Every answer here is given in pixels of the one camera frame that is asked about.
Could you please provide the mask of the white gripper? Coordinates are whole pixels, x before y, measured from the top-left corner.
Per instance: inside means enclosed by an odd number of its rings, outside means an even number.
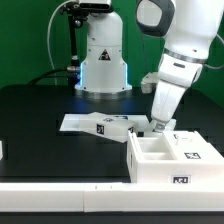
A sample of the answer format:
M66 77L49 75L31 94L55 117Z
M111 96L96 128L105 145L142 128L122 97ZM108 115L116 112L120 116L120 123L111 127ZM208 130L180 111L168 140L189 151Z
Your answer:
M185 91L185 87L158 81L151 110L151 118L155 120L154 132L161 133L165 130Z

